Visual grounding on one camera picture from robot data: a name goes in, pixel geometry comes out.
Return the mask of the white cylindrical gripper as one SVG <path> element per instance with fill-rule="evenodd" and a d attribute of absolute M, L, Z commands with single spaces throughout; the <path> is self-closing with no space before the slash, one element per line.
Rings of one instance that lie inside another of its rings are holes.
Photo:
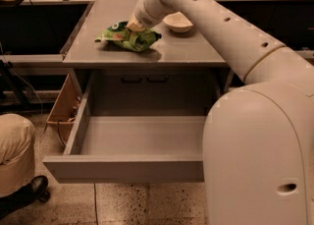
<path fill-rule="evenodd" d="M 127 23 L 127 28 L 135 32 L 153 28 L 173 12 L 174 10 L 161 0 L 138 0 L 131 19 Z"/>

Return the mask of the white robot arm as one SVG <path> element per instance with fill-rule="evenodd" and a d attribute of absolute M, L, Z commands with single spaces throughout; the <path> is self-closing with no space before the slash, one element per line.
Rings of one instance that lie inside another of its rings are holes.
<path fill-rule="evenodd" d="M 211 108 L 203 131 L 210 225 L 312 225 L 314 68 L 214 0 L 139 0 L 129 27 L 183 13 L 243 81 Z"/>

